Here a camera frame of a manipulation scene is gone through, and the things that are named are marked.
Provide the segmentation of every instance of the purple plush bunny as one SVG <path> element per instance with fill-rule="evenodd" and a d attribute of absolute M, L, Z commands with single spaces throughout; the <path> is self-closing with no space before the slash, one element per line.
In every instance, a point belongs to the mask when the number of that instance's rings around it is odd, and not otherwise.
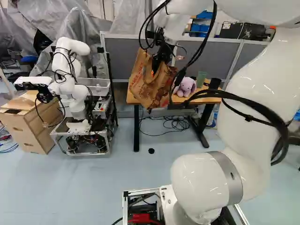
<path fill-rule="evenodd" d="M 190 77 L 184 77 L 179 87 L 174 89 L 173 94 L 177 94 L 178 97 L 188 97 L 191 93 L 197 89 L 196 81 Z"/>

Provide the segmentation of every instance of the brown paper bag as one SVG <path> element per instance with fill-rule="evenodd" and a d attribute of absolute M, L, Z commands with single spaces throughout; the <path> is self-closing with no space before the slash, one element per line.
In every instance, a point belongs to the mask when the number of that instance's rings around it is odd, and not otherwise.
<path fill-rule="evenodd" d="M 139 49 L 129 79 L 129 90 L 146 109 L 165 107 L 169 103 L 169 90 L 176 75 L 176 68 L 161 62 L 155 74 L 152 71 L 153 57 Z"/>

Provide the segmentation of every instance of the gray partition panel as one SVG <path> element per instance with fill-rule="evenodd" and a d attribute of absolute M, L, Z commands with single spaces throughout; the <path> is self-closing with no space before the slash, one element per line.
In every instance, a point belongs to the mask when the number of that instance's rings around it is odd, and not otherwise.
<path fill-rule="evenodd" d="M 105 46 L 111 57 L 112 78 L 128 80 L 140 47 L 138 39 L 106 38 Z M 152 51 L 155 53 L 158 48 L 154 47 Z"/>
<path fill-rule="evenodd" d="M 183 60 L 177 60 L 175 66 L 183 68 L 199 48 L 200 41 L 180 41 L 179 45 L 187 50 Z M 187 70 L 188 76 L 196 76 L 199 71 L 208 73 L 208 78 L 217 77 L 226 79 L 234 56 L 239 48 L 239 43 L 207 42 L 202 56 Z M 185 55 L 185 51 L 178 47 L 177 55 Z"/>
<path fill-rule="evenodd" d="M 244 65 L 249 63 L 252 59 L 259 55 L 267 47 L 266 45 L 252 45 L 252 44 L 244 44 L 243 49 L 240 53 L 240 57 L 236 62 L 235 68 L 233 70 L 233 74 L 235 74 L 239 69 L 241 69 Z"/>

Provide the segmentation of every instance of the green cup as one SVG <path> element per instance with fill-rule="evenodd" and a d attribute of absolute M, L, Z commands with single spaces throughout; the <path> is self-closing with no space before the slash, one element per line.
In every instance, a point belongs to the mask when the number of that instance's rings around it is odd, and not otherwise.
<path fill-rule="evenodd" d="M 197 88 L 202 88 L 205 78 L 207 77 L 206 72 L 198 72 L 197 76 Z"/>

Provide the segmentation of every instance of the gray tarp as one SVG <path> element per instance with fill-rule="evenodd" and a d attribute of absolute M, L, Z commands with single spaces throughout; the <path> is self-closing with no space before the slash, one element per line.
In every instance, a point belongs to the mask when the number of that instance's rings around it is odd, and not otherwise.
<path fill-rule="evenodd" d="M 83 0 L 18 0 L 18 10 L 32 24 L 52 41 L 70 10 L 78 7 L 92 16 Z"/>
<path fill-rule="evenodd" d="M 122 0 L 118 3 L 118 13 L 115 17 L 110 33 L 112 34 L 138 34 L 149 14 L 147 7 L 151 1 L 152 10 L 156 9 L 159 0 Z"/>
<path fill-rule="evenodd" d="M 91 48 L 90 60 L 82 62 L 82 70 L 88 61 L 97 67 L 98 76 L 103 77 L 104 57 L 96 54 L 101 46 L 100 31 L 109 31 L 112 22 L 96 18 L 89 11 L 84 0 L 9 0 L 7 12 L 0 11 L 0 45 L 19 47 L 25 55 L 36 54 L 33 40 L 37 29 L 49 37 L 55 45 L 60 37 L 83 41 Z M 35 76 L 43 72 L 50 59 L 50 47 L 45 49 L 37 65 L 30 73 Z"/>
<path fill-rule="evenodd" d="M 68 37 L 78 41 L 87 43 L 91 48 L 91 55 L 89 60 L 79 60 L 82 62 L 82 77 L 86 76 L 85 67 L 90 67 L 87 64 L 91 60 L 92 65 L 97 67 L 98 77 L 107 77 L 104 70 L 104 64 L 106 63 L 102 54 L 97 54 L 97 47 L 101 46 L 100 43 L 100 31 L 108 31 L 112 22 L 102 19 L 98 19 L 90 15 L 90 13 L 79 7 L 75 7 L 64 17 L 63 21 L 60 22 L 60 27 L 56 29 L 55 40 L 60 37 Z M 35 68 L 30 73 L 31 76 L 36 76 L 45 70 L 51 51 L 50 47 L 46 48 L 40 55 Z"/>
<path fill-rule="evenodd" d="M 37 54 L 33 47 L 37 29 L 22 16 L 14 5 L 0 8 L 0 21 L 0 51 L 7 52 L 7 49 L 10 49 L 22 50 L 22 55 Z"/>

